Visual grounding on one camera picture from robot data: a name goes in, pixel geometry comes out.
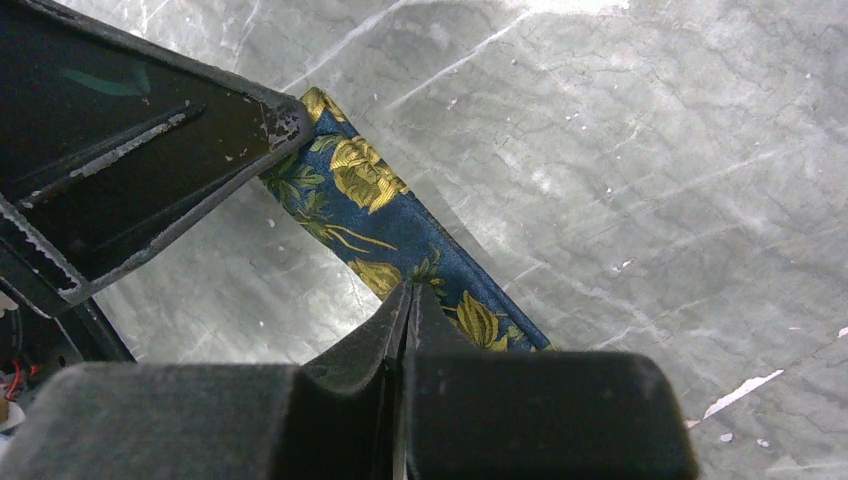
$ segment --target cloth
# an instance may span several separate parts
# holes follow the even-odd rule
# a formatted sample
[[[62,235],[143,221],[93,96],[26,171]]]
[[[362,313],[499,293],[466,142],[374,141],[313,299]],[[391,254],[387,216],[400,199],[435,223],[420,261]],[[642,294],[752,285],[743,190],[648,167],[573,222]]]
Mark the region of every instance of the cloth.
[[[315,138],[260,179],[303,228],[380,299],[404,279],[429,283],[448,318],[480,348],[551,348],[330,97],[312,88],[301,101]]]

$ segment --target gray marble surface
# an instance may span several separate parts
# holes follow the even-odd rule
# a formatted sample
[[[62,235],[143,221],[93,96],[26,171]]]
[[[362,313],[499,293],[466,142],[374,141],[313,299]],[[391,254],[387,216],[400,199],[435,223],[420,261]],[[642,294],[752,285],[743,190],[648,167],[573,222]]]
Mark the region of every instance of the gray marble surface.
[[[556,345],[649,355],[693,422],[782,371],[692,427],[704,478],[848,478],[841,0],[63,3],[321,86]],[[256,181],[97,300],[142,361],[304,362],[377,306]]]

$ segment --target fabric strip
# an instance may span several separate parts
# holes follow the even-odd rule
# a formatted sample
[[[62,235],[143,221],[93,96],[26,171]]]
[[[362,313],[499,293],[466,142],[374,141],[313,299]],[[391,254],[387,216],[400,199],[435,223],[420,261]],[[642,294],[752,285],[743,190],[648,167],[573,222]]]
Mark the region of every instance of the fabric strip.
[[[380,299],[405,279],[429,283],[448,318],[480,348],[551,348],[330,97],[312,88],[301,101],[314,140],[260,179],[303,228]]]

